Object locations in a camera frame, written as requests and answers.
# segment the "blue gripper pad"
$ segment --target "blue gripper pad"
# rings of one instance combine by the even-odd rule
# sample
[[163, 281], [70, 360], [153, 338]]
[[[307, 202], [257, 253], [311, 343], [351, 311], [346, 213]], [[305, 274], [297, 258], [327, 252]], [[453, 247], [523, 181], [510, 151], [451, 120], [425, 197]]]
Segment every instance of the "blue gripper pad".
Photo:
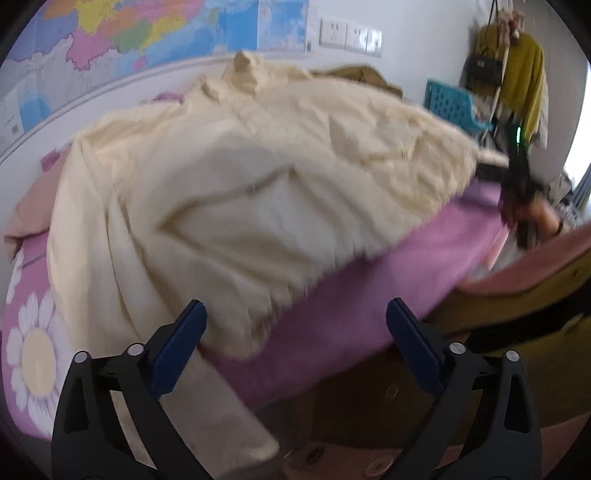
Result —
[[[152, 344], [153, 348], [158, 350], [156, 356], [149, 360], [151, 381], [148, 388], [154, 398], [159, 399], [162, 395], [172, 392], [185, 365], [201, 341], [206, 325], [205, 305], [192, 300], [174, 323], [160, 327], [154, 334], [147, 345], [148, 349]], [[165, 334], [168, 334], [167, 338], [158, 337]]]
[[401, 299], [388, 303], [386, 324], [420, 389], [440, 397], [446, 389], [443, 338], [421, 324]]

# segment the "map poster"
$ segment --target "map poster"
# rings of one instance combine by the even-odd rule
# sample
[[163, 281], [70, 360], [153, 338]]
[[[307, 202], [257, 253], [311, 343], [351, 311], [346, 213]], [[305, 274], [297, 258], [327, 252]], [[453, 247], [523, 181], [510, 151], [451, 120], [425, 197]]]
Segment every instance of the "map poster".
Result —
[[303, 52], [309, 0], [48, 0], [0, 67], [0, 155], [53, 112], [163, 64]]

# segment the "wall socket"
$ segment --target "wall socket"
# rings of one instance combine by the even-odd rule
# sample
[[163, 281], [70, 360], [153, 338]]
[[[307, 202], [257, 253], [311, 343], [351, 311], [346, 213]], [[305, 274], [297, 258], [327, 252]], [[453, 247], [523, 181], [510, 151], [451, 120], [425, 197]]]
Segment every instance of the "wall socket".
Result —
[[320, 45], [341, 48], [357, 53], [381, 57], [382, 31], [357, 22], [323, 18], [320, 23]]
[[355, 50], [365, 53], [368, 43], [368, 28], [362, 25], [347, 25], [347, 39], [345, 47], [347, 50]]
[[340, 20], [322, 19], [320, 25], [320, 45], [344, 48], [347, 39], [347, 22]]

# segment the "flower pattern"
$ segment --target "flower pattern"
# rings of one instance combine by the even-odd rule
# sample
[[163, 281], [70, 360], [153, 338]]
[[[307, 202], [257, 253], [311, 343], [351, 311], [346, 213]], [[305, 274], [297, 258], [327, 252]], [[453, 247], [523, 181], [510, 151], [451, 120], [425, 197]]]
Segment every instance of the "flower pattern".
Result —
[[22, 279], [22, 263], [25, 260], [25, 252], [20, 249], [15, 257], [14, 269], [12, 270], [12, 277], [8, 284], [8, 293], [6, 294], [6, 305], [10, 305], [14, 300], [14, 294], [17, 291], [18, 284]]
[[41, 303], [31, 293], [18, 311], [18, 327], [8, 334], [7, 363], [13, 367], [11, 387], [18, 409], [27, 409], [31, 421], [46, 438], [51, 438], [57, 403], [70, 366], [67, 343], [51, 290]]

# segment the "curtain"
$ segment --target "curtain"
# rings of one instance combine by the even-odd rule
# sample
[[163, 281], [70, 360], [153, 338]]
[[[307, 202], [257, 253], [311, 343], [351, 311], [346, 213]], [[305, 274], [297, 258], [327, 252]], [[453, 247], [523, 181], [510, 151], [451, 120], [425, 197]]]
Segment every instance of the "curtain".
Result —
[[583, 211], [589, 202], [589, 195], [591, 194], [591, 165], [585, 172], [583, 179], [574, 190], [573, 204], [577, 210]]

